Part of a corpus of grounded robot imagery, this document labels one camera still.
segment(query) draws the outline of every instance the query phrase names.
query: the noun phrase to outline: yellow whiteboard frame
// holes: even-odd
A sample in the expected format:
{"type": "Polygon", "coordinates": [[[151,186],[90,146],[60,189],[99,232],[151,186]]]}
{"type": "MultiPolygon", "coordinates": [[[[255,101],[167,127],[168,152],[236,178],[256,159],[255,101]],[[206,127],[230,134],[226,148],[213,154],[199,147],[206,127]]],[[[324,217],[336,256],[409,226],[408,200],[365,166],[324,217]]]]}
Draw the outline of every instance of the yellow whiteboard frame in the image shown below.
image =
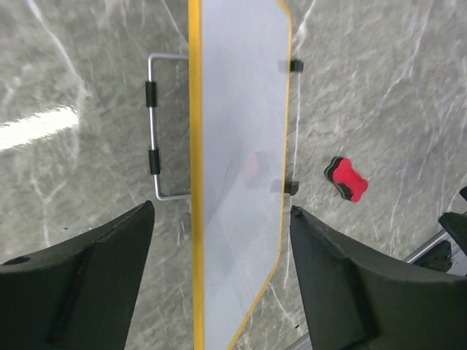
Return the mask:
{"type": "MultiPolygon", "coordinates": [[[[292,16],[284,0],[277,0],[289,20],[289,60],[292,55],[292,16]]],[[[189,89],[190,89],[190,167],[191,167],[191,220],[193,230],[193,334],[194,349],[204,350],[204,196],[203,196],[203,46],[202,46],[202,0],[188,0],[189,38],[189,89]]],[[[284,171],[282,188],[285,185],[285,164],[289,115],[290,67],[287,72],[285,107],[284,171]]],[[[232,349],[242,334],[259,300],[263,296],[279,265],[282,248],[284,220],[284,197],[282,196],[277,260],[261,291],[256,296],[246,317],[241,323],[228,349],[232,349]]]]}

